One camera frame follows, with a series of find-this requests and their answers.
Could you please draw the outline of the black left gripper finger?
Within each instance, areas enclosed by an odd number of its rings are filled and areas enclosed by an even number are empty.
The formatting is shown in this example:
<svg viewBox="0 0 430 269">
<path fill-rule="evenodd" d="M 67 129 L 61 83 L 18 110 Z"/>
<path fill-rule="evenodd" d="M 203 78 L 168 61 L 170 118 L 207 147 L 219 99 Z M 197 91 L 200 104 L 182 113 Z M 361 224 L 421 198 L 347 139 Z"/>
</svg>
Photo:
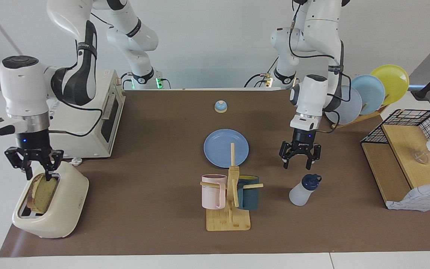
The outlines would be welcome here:
<svg viewBox="0 0 430 269">
<path fill-rule="evenodd" d="M 279 155 L 282 158 L 282 161 L 284 162 L 283 167 L 285 170 L 288 169 L 290 159 L 297 155 L 297 143 L 296 141 L 292 141 L 291 143 L 288 143 L 287 141 L 283 141 L 282 145 L 280 147 Z"/>
<path fill-rule="evenodd" d="M 312 164 L 320 159 L 321 156 L 321 145 L 320 144 L 313 144 L 313 147 L 311 149 L 306 148 L 306 156 L 308 158 L 306 162 L 306 169 L 310 170 L 312 167 Z"/>
</svg>

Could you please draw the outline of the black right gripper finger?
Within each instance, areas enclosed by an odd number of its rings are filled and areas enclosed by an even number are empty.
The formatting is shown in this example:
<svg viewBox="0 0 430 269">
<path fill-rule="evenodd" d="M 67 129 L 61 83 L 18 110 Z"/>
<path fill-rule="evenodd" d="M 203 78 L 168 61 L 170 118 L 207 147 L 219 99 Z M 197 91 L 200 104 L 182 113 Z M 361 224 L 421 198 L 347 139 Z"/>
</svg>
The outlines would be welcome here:
<svg viewBox="0 0 430 269">
<path fill-rule="evenodd" d="M 33 177 L 29 152 L 26 149 L 10 147 L 5 150 L 5 156 L 14 168 L 18 168 L 25 173 L 26 179 Z"/>
<path fill-rule="evenodd" d="M 60 166 L 63 155 L 64 151 L 62 149 L 43 149 L 43 167 L 47 182 L 51 180 L 52 173 Z"/>
</svg>

